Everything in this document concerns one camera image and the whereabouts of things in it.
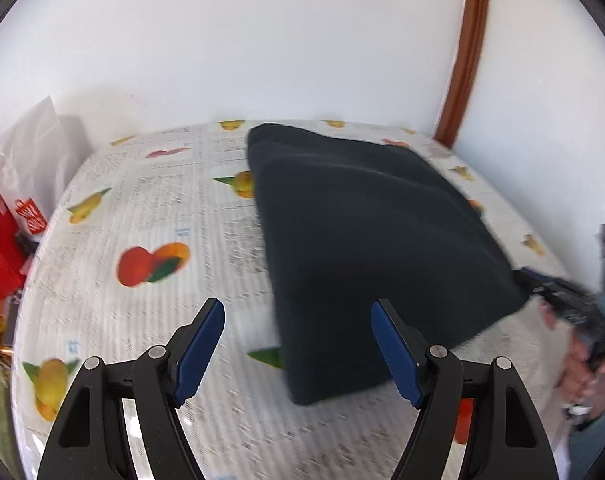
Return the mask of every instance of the metal screw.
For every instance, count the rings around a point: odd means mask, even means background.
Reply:
[[[161,357],[163,357],[165,352],[166,352],[166,350],[165,350],[164,346],[161,346],[161,345],[152,346],[149,349],[149,357],[151,357],[152,359],[160,359]]]
[[[511,361],[509,361],[509,359],[506,357],[499,357],[495,360],[495,364],[498,366],[498,368],[502,368],[503,370],[508,370],[511,368]]]
[[[93,370],[100,364],[100,359],[97,357],[90,357],[85,361],[85,368],[87,370]]]
[[[431,355],[433,355],[433,357],[447,357],[447,354],[449,353],[442,345],[433,345],[431,348],[429,348],[429,352]]]

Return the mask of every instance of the brown wooden trim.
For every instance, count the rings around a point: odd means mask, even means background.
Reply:
[[[435,132],[435,140],[447,148],[453,146],[467,109],[485,37],[488,9],[489,0],[465,1],[460,41],[458,42],[458,57],[453,67],[449,93],[444,107],[442,107],[442,114]]]

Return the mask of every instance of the tablecloth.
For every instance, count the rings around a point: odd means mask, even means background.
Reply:
[[[16,329],[12,414],[28,479],[36,477],[56,403],[83,360],[130,360],[166,343],[208,297],[225,304],[226,326],[198,393],[179,410],[207,478],[391,476],[417,414],[393,383],[295,406],[282,370],[247,355],[278,345],[256,207],[233,179],[249,169],[245,138],[261,122],[125,137],[94,153],[73,178],[36,255]],[[514,267],[564,274],[513,207],[433,139],[400,127],[278,122],[415,150],[474,201]],[[135,251],[150,256],[129,257]],[[149,268],[132,263],[140,261]],[[455,352],[483,362],[508,356],[544,414],[565,338],[566,331],[544,328],[530,301]],[[148,480],[133,401],[124,401],[124,410],[138,477]],[[462,453],[453,446],[443,478],[456,478]]]

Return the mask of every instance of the blue gripper pad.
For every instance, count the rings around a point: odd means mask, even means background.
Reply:
[[[186,399],[193,397],[198,391],[204,371],[209,365],[222,334],[224,306],[220,301],[214,301],[214,305],[201,322],[198,332],[192,338],[178,364],[178,380],[173,392],[173,399],[177,406],[182,406]]]
[[[371,306],[371,329],[400,395],[413,407],[420,406],[423,393],[417,365],[380,301]]]
[[[533,270],[531,267],[522,267],[522,269],[520,269],[522,272],[524,272],[525,274],[528,274],[529,276],[534,277],[536,280],[540,280],[541,282],[552,282],[553,278],[551,276],[548,276],[546,274],[542,274],[540,272],[538,272],[537,270]]]

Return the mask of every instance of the white wall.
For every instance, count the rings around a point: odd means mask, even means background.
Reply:
[[[94,147],[235,118],[431,133],[463,0],[19,0],[0,25],[0,133],[50,94]]]
[[[490,0],[455,151],[520,210],[573,277],[600,283],[605,38],[578,0]]]

